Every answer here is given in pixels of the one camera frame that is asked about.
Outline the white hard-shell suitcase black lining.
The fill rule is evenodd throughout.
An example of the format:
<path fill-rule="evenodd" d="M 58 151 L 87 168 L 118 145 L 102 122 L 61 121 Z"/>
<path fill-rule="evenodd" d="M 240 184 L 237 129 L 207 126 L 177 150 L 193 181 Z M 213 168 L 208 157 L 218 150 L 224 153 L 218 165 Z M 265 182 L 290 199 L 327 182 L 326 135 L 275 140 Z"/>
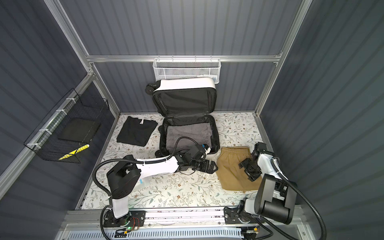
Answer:
<path fill-rule="evenodd" d="M 160 132 L 160 146 L 156 152 L 158 157 L 171 153 L 166 149 L 169 126 L 210 123 L 213 148 L 209 154 L 213 155 L 219 151 L 221 147 L 219 133 L 216 120 L 211 115 L 215 110 L 218 94 L 211 78 L 160 80 L 154 84 L 147 84 L 145 92 L 151 96 L 158 113 L 164 118 L 158 128 Z M 195 143 L 197 142 L 189 137 L 180 137 L 174 149 L 186 149 Z"/>

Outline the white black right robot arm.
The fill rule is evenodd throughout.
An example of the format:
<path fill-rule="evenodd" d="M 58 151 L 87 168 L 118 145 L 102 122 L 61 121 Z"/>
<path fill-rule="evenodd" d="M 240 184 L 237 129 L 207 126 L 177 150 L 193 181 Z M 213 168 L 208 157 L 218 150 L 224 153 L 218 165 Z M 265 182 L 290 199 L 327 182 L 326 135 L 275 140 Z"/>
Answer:
<path fill-rule="evenodd" d="M 290 224 L 293 219 L 297 193 L 284 182 L 279 161 L 273 152 L 267 150 L 265 143 L 255 144 L 252 157 L 239 164 L 248 177 L 255 182 L 260 180 L 258 192 L 245 197 L 238 210 L 241 222 L 251 221 L 253 215 L 272 219 L 283 224 Z"/>

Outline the tan shorts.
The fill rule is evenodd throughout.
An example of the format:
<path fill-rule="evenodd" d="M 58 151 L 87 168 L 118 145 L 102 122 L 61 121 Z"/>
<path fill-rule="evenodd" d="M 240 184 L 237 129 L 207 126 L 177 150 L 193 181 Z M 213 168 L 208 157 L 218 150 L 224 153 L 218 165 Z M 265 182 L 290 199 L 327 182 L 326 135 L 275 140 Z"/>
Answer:
<path fill-rule="evenodd" d="M 251 182 L 244 169 L 239 164 L 251 157 L 247 146 L 224 147 L 217 160 L 218 170 L 216 174 L 224 190 L 227 191 L 257 191 L 260 187 L 262 177 Z"/>

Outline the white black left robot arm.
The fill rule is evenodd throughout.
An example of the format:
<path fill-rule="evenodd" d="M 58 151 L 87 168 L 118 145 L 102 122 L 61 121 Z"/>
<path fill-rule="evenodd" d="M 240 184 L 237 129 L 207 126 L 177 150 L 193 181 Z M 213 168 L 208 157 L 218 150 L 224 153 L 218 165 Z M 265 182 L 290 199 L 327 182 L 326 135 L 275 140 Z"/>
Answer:
<path fill-rule="evenodd" d="M 128 195 L 140 180 L 155 175 L 184 172 L 188 169 L 207 174 L 215 173 L 218 170 L 217 164 L 206 159 L 210 150 L 208 145 L 197 144 L 158 159 L 139 160 L 132 155 L 125 156 L 107 172 L 114 217 L 119 219 L 129 213 Z"/>

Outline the grey towel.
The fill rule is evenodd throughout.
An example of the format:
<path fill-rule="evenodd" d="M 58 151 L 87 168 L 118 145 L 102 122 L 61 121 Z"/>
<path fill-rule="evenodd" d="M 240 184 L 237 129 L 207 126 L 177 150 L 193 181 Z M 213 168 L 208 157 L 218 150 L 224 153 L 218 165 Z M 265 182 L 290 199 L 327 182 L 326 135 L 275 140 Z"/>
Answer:
<path fill-rule="evenodd" d="M 177 139 L 180 137 L 189 137 L 195 140 L 198 144 L 208 145 L 212 149 L 212 134 L 213 132 L 210 123 L 169 126 L 166 135 L 166 149 L 167 151 L 172 152 Z"/>

